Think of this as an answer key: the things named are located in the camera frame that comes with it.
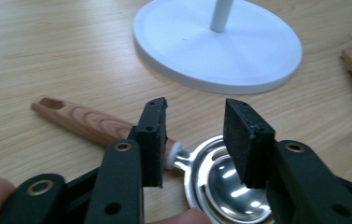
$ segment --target white stand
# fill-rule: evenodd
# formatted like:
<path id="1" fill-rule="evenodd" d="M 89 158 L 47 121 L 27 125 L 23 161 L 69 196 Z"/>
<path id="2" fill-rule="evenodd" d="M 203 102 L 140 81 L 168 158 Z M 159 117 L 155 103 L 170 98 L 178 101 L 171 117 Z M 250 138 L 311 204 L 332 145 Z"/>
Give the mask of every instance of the white stand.
<path id="1" fill-rule="evenodd" d="M 224 94 L 274 89 L 303 57 L 285 22 L 243 0 L 153 0 L 134 19 L 134 40 L 160 73 Z"/>

